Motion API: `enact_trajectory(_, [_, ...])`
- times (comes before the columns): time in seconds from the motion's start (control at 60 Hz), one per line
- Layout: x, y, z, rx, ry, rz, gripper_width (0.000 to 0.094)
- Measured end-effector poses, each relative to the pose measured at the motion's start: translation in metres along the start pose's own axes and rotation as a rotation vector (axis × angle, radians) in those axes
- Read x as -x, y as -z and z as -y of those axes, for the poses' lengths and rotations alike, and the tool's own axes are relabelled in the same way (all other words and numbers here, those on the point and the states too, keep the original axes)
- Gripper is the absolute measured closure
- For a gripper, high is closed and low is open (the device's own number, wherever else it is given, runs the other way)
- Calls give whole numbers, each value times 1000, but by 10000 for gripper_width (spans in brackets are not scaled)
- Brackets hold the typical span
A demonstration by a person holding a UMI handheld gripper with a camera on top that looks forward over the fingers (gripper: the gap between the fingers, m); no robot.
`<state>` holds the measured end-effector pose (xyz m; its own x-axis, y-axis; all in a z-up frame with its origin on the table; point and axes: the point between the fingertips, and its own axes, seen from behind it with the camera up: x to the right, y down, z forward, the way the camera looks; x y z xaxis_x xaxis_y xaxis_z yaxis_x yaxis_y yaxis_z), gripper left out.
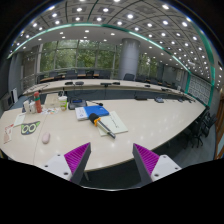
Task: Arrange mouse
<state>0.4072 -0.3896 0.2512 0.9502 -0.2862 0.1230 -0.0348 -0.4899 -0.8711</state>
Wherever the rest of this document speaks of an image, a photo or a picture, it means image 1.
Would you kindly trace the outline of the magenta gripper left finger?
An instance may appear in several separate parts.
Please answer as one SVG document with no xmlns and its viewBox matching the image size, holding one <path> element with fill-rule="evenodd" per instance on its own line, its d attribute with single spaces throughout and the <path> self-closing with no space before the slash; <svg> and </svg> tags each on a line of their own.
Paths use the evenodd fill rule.
<svg viewBox="0 0 224 224">
<path fill-rule="evenodd" d="M 66 154 L 55 155 L 44 165 L 44 169 L 72 183 L 79 184 L 90 154 L 91 143 L 86 143 Z"/>
</svg>

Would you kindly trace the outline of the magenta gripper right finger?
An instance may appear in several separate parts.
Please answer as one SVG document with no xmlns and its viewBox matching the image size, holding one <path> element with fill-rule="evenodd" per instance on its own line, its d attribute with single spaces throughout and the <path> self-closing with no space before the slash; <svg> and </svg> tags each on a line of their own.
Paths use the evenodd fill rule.
<svg viewBox="0 0 224 224">
<path fill-rule="evenodd" d="M 132 153 L 144 185 L 181 170 L 168 155 L 159 156 L 136 143 L 133 144 Z"/>
</svg>

